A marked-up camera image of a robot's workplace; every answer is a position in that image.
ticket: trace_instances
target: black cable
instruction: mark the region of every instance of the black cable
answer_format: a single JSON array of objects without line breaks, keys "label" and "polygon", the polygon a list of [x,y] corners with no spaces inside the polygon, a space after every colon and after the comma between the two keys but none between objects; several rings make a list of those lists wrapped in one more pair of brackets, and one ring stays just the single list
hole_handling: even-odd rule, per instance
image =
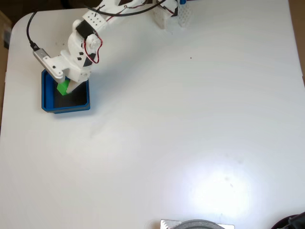
[{"label": "black cable", "polygon": [[106,16],[112,16],[112,17],[127,17],[127,16],[133,16],[133,15],[137,15],[137,14],[140,14],[140,13],[145,13],[145,12],[147,12],[147,11],[150,11],[150,10],[152,10],[153,8],[155,8],[155,7],[159,6],[159,5],[161,5],[161,4],[162,4],[163,2],[165,2],[165,1],[166,1],[166,0],[162,0],[162,1],[158,2],[158,3],[156,3],[155,5],[149,7],[149,8],[147,8],[147,9],[145,9],[145,10],[142,10],[142,11],[138,11],[138,12],[134,12],[134,13],[124,13],[124,14],[106,13],[106,12],[102,12],[102,11],[93,9],[93,8],[91,8],[91,7],[89,7],[89,6],[85,6],[85,7],[88,8],[88,9],[90,9],[90,10],[92,10],[92,11],[94,11],[94,12],[97,12],[97,13],[99,13],[99,14],[103,14],[103,15],[106,15]]},{"label": "black cable", "polygon": [[34,51],[37,51],[39,49],[38,45],[36,43],[34,43],[31,38],[30,38],[30,34],[29,34],[29,29],[30,29],[30,23],[32,22],[33,20],[33,17],[35,16],[37,12],[34,12],[30,19],[29,19],[29,22],[28,22],[28,25],[27,25],[27,36],[28,36],[28,39],[29,39],[29,42],[30,42],[30,46],[31,48],[34,50]]}]

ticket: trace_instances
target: floor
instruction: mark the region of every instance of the floor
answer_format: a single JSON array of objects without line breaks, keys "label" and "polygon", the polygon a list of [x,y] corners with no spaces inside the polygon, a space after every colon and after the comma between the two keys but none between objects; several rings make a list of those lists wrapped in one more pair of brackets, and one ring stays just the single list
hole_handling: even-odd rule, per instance
[{"label": "floor", "polygon": [[28,13],[42,10],[83,8],[83,5],[97,6],[101,0],[1,0],[2,11],[15,24]]}]

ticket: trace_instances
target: red wire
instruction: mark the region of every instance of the red wire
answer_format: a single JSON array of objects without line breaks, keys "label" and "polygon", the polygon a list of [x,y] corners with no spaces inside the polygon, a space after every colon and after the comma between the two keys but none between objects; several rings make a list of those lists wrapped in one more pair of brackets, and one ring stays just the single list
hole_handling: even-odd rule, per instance
[{"label": "red wire", "polygon": [[95,33],[95,35],[100,39],[100,41],[101,41],[101,45],[99,46],[99,48],[97,49],[97,51],[96,51],[96,53],[97,53],[97,61],[94,61],[90,56],[89,56],[89,54],[88,54],[88,52],[87,52],[87,47],[86,47],[86,39],[84,39],[84,50],[85,50],[85,53],[86,53],[86,55],[87,55],[87,57],[88,57],[88,59],[91,61],[91,62],[93,62],[93,63],[98,63],[98,62],[100,62],[100,55],[99,55],[99,51],[100,51],[100,48],[102,47],[102,45],[103,45],[103,40],[100,38],[100,36],[97,34],[97,33]]}]

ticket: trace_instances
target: cable connector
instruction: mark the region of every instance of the cable connector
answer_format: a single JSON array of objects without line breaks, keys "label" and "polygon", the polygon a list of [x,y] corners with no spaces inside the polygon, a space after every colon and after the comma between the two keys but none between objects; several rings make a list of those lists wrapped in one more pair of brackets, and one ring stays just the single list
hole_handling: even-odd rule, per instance
[{"label": "cable connector", "polygon": [[38,45],[37,45],[36,43],[34,43],[34,42],[30,42],[30,46],[31,46],[31,48],[34,50],[34,52],[37,51],[38,49],[40,49],[40,48],[38,47]]}]

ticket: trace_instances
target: black object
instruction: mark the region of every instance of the black object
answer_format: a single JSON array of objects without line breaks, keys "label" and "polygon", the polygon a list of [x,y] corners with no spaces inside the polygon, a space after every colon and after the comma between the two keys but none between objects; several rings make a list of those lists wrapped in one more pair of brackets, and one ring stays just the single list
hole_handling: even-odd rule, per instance
[{"label": "black object", "polygon": [[87,85],[83,82],[72,93],[62,95],[57,89],[57,83],[54,82],[54,108],[74,107],[85,105],[87,103]]},{"label": "black object", "polygon": [[38,47],[38,45],[37,45],[36,43],[34,43],[34,42],[32,41],[32,39],[30,38],[29,29],[30,29],[30,23],[32,22],[33,17],[35,16],[36,13],[37,13],[37,12],[34,12],[34,13],[31,15],[31,17],[30,17],[30,19],[29,19],[29,22],[28,22],[28,25],[27,25],[27,37],[28,37],[28,40],[29,40],[29,42],[30,42],[31,48],[32,48],[34,51],[37,51],[37,50],[39,49],[39,47]]},{"label": "black object", "polygon": [[77,27],[76,31],[84,38],[94,33],[94,28],[86,21],[83,20]]},{"label": "black object", "polygon": [[[89,56],[92,60],[94,60],[96,54],[92,53],[92,54],[89,54]],[[87,57],[85,60],[85,63],[84,63],[84,67],[90,66],[91,64],[92,64],[92,61]]]},{"label": "black object", "polygon": [[132,1],[133,1],[133,0],[121,0],[120,3],[119,3],[119,6],[125,5],[125,4],[127,4],[127,3],[129,3],[129,2],[132,2]]},{"label": "black object", "polygon": [[288,220],[291,229],[305,229],[305,212]]},{"label": "black object", "polygon": [[113,16],[113,17],[127,17],[127,16],[133,16],[133,15],[137,15],[137,14],[141,14],[141,13],[145,13],[147,11],[150,11],[152,10],[153,8],[161,5],[163,2],[165,2],[166,0],[162,0],[156,4],[154,4],[153,6],[145,9],[145,10],[142,10],[142,11],[138,11],[138,12],[133,12],[133,13],[106,13],[106,12],[102,12],[102,11],[99,11],[99,10],[96,10],[96,9],[93,9],[89,6],[85,6],[86,8],[90,9],[91,11],[94,11],[94,12],[97,12],[99,14],[103,14],[103,15],[106,15],[106,16]]},{"label": "black object", "polygon": [[175,227],[175,229],[224,229],[218,226],[216,223],[207,220],[190,220],[183,222]]},{"label": "black object", "polygon": [[271,229],[305,229],[305,212],[299,215],[288,216],[277,224],[275,224]]}]

